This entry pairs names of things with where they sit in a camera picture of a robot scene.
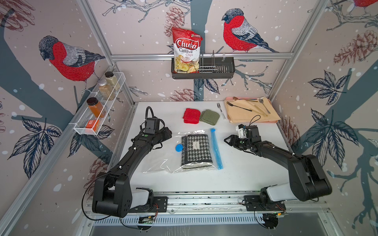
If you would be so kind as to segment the olive green knitted scarf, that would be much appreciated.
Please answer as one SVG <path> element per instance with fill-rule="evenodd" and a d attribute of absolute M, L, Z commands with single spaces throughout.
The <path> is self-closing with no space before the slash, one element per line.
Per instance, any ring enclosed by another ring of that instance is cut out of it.
<path fill-rule="evenodd" d="M 220 118 L 219 113 L 212 110 L 205 110 L 200 115 L 200 121 L 215 126 Z"/>

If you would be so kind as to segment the red knitted scarf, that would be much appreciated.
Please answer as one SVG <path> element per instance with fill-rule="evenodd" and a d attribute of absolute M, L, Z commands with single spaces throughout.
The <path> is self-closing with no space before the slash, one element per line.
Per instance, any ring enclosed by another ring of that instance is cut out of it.
<path fill-rule="evenodd" d="M 183 119 L 185 124 L 198 124 L 201 112 L 197 109 L 187 108 L 184 112 Z"/>

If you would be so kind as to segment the black white houndstooth scarf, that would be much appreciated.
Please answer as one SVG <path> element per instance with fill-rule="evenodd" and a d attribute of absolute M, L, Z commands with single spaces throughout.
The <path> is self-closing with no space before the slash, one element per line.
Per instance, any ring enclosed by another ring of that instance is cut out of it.
<path fill-rule="evenodd" d="M 181 137 L 182 165 L 213 163 L 209 137 L 206 134 L 191 134 Z"/>

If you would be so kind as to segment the clear plastic vacuum bag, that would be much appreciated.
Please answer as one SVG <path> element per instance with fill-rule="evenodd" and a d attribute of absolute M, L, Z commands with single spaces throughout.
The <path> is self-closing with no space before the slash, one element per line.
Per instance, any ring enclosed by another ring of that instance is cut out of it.
<path fill-rule="evenodd" d="M 145 174 L 222 169 L 215 128 L 173 133 L 162 148 L 146 156 L 142 165 Z"/>

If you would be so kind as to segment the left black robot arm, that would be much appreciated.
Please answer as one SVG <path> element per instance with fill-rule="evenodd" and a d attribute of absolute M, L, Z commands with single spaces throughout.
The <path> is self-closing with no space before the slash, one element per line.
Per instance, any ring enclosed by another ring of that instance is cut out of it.
<path fill-rule="evenodd" d="M 148 188 L 132 190 L 131 178 L 143 158 L 157 144 L 172 138 L 165 127 L 156 134 L 140 132 L 122 160 L 107 173 L 100 173 L 94 181 L 92 212 L 123 218 L 132 209 L 140 212 L 154 210 L 154 193 Z"/>

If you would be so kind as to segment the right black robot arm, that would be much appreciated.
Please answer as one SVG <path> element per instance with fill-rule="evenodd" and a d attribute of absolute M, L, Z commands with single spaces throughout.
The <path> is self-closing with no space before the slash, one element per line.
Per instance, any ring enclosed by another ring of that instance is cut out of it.
<path fill-rule="evenodd" d="M 264 207 L 286 200 L 305 202 L 332 193 L 332 186 L 314 155 L 297 155 L 260 138 L 241 139 L 237 135 L 230 135 L 224 142 L 243 152 L 269 159 L 287 169 L 288 183 L 260 190 L 259 203 Z"/>

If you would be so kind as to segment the blue vacuum bag valve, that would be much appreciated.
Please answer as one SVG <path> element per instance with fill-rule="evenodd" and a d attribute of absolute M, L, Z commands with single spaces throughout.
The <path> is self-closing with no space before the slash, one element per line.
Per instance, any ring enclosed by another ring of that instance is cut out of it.
<path fill-rule="evenodd" d="M 184 149 L 184 146 L 182 144 L 177 144 L 176 147 L 175 147 L 175 150 L 177 152 L 182 152 Z"/>

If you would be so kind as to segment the red Chuba chips bag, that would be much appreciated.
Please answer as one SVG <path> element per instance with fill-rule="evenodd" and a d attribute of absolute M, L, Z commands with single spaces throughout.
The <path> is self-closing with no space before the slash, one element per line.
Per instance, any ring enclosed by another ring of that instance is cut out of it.
<path fill-rule="evenodd" d="M 174 72 L 198 73 L 201 35 L 187 29 L 172 28 Z"/>

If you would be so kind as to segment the black fork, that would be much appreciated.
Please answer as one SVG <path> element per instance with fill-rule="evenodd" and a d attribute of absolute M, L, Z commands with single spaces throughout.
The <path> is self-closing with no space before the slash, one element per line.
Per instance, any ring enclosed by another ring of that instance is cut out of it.
<path fill-rule="evenodd" d="M 237 105 L 234 105 L 232 103 L 230 103 L 229 101 L 226 102 L 227 105 L 231 106 L 231 107 L 236 107 L 236 108 L 240 108 L 240 109 L 243 109 L 243 110 L 246 110 L 246 111 L 249 111 L 249 112 L 253 112 L 253 110 L 251 109 L 248 109 L 248 108 L 244 108 L 244 107 L 240 107 L 240 106 L 237 106 Z"/>

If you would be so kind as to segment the beige cloth napkin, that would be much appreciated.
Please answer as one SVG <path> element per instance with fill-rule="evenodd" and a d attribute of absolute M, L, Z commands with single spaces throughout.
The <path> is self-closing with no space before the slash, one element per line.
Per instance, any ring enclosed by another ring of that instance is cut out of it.
<path fill-rule="evenodd" d="M 268 108 L 268 110 L 270 111 L 271 114 L 267 113 L 266 109 L 264 108 L 264 106 L 260 102 L 257 103 L 257 106 L 259 106 L 260 109 L 262 109 L 268 115 L 267 117 L 265 117 L 262 114 L 260 114 L 259 112 L 257 112 L 253 108 L 253 106 L 250 105 L 247 101 L 237 100 L 237 101 L 229 101 L 229 102 L 234 104 L 234 105 L 240 106 L 240 107 L 251 109 L 251 110 L 253 110 L 253 112 L 249 112 L 249 111 L 246 111 L 246 110 L 243 110 L 243 109 L 240 109 L 240 108 L 236 108 L 236 107 L 231 107 L 231 106 L 227 105 L 227 103 L 226 103 L 227 101 L 224 101 L 228 120 L 231 123 L 234 123 L 234 124 L 235 123 L 247 123 L 253 117 L 257 116 L 257 118 L 259 118 L 259 120 L 257 121 L 258 123 L 277 123 L 278 121 L 280 121 L 281 117 L 278 115 L 278 113 L 273 108 L 271 101 L 266 97 L 264 97 L 263 100 L 264 100 L 265 106 Z"/>

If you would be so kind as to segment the beige tongs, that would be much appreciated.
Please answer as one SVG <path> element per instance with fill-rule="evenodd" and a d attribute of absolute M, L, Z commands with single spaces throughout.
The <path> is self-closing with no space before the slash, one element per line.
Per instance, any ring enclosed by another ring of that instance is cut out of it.
<path fill-rule="evenodd" d="M 253 106 L 253 108 L 259 112 L 260 114 L 262 114 L 263 116 L 267 117 L 268 115 L 262 110 L 260 109 L 259 106 L 257 106 L 257 101 L 256 100 L 246 100 L 250 105 Z"/>

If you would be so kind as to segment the gold spoon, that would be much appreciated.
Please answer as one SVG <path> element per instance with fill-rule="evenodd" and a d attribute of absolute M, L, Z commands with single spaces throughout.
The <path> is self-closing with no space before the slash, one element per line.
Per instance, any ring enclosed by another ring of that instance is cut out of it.
<path fill-rule="evenodd" d="M 244 100 L 244 101 L 250 101 L 250 102 L 259 102 L 258 99 L 256 98 L 238 98 L 238 97 L 233 97 L 233 100 L 234 101 L 237 101 L 237 100 Z"/>

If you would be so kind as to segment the pink tray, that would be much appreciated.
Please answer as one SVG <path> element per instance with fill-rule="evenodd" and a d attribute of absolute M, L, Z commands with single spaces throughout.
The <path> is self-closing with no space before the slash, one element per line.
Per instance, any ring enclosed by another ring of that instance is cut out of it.
<path fill-rule="evenodd" d="M 246 101 L 256 101 L 259 102 L 263 98 L 249 98 L 249 97 L 226 97 L 225 101 L 236 101 L 236 100 L 246 100 Z"/>

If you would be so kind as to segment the silver spoon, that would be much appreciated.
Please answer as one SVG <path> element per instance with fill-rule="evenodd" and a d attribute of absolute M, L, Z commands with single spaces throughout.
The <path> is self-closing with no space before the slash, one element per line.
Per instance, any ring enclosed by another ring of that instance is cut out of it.
<path fill-rule="evenodd" d="M 265 106 L 263 98 L 259 98 L 258 100 L 264 106 L 264 108 L 266 109 L 267 113 L 271 114 L 270 111 L 268 110 L 268 108 Z"/>

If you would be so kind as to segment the small orange box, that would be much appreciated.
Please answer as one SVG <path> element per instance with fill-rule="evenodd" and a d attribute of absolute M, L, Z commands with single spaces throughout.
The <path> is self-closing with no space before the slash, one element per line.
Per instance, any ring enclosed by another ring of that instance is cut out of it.
<path fill-rule="evenodd" d="M 95 120 L 89 120 L 87 122 L 87 125 L 86 125 L 86 129 L 91 129 L 93 130 L 94 132 L 96 132 L 98 130 L 98 127 L 99 127 L 99 123 L 100 123 L 100 120 L 99 119 L 95 119 Z"/>

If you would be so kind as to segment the orange spice jar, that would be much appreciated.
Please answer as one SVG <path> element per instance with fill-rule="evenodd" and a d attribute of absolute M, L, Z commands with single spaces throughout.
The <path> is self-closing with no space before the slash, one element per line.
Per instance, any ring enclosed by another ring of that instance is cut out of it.
<path fill-rule="evenodd" d="M 89 109 L 92 111 L 93 115 L 96 118 L 105 118 L 106 111 L 103 108 L 103 105 L 99 102 L 96 97 L 90 97 L 87 99 L 87 104 Z"/>

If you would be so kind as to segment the beige spice jar middle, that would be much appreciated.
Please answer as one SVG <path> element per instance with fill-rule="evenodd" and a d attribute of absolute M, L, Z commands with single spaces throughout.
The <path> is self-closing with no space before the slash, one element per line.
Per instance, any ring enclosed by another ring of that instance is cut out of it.
<path fill-rule="evenodd" d="M 108 84 L 105 79 L 99 79 L 98 82 L 99 92 L 101 93 L 104 100 L 114 100 L 115 94 L 113 88 Z"/>

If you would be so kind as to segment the beige spice jar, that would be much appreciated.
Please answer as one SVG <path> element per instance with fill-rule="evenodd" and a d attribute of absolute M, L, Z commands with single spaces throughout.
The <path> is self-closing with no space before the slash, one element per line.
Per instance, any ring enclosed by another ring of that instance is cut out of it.
<path fill-rule="evenodd" d="M 115 94 L 113 88 L 108 84 L 105 79 L 99 79 L 98 82 L 99 92 L 101 93 L 104 100 L 114 100 Z"/>
<path fill-rule="evenodd" d="M 105 79 L 107 81 L 107 83 L 113 87 L 115 90 L 120 90 L 121 86 L 118 82 L 118 79 L 117 77 L 115 76 L 115 74 L 111 71 L 107 71 L 105 73 Z"/>

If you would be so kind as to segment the beige spice jar rear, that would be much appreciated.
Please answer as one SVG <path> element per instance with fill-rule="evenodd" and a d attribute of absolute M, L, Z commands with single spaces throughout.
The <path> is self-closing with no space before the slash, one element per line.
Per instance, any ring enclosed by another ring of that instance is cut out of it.
<path fill-rule="evenodd" d="M 115 74 L 111 71 L 107 71 L 105 73 L 105 79 L 107 81 L 107 83 L 113 87 L 115 90 L 120 90 L 121 86 L 118 82 L 118 79 L 117 77 L 115 76 Z"/>

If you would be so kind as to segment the white handled fork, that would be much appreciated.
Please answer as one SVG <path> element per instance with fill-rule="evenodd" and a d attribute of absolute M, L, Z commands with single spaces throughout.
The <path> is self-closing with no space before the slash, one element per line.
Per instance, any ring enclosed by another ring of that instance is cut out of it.
<path fill-rule="evenodd" d="M 225 117 L 225 115 L 224 115 L 224 112 L 223 112 L 222 109 L 221 109 L 221 105 L 220 105 L 220 103 L 217 103 L 217 107 L 218 107 L 218 109 L 220 110 L 220 113 L 221 113 L 223 119 L 226 120 L 226 117 Z"/>

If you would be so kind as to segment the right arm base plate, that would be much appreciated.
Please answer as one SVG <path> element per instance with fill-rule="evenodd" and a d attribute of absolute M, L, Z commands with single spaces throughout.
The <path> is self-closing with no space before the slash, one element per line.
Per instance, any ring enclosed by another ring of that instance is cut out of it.
<path fill-rule="evenodd" d="M 268 199 L 261 199 L 259 195 L 245 195 L 242 202 L 247 211 L 286 211 L 284 202 L 274 202 Z"/>

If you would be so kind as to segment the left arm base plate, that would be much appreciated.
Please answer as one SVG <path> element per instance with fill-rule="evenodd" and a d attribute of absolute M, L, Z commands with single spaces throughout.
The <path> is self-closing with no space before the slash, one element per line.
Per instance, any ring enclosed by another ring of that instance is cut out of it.
<path fill-rule="evenodd" d="M 154 197 L 151 203 L 131 208 L 129 213 L 161 213 L 167 212 L 168 197 Z"/>

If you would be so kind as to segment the clear acrylic wall shelf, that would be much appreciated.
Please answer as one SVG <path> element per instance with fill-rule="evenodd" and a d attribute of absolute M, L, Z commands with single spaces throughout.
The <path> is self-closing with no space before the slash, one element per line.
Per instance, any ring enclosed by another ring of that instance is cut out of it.
<path fill-rule="evenodd" d="M 113 129 L 105 126 L 105 122 L 110 120 L 110 111 L 125 80 L 121 72 L 106 72 L 97 81 L 97 91 L 92 92 L 84 102 L 85 112 L 74 125 L 77 134 L 93 135 L 101 139 L 110 134 Z"/>

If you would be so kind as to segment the black wall basket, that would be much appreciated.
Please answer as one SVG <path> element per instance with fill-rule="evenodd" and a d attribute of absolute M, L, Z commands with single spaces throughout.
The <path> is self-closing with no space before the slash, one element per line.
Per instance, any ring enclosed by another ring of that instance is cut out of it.
<path fill-rule="evenodd" d="M 175 71 L 174 59 L 171 60 L 172 78 L 175 80 L 189 79 L 231 79 L 235 73 L 234 58 L 203 58 L 200 59 L 199 70 L 193 73 Z"/>

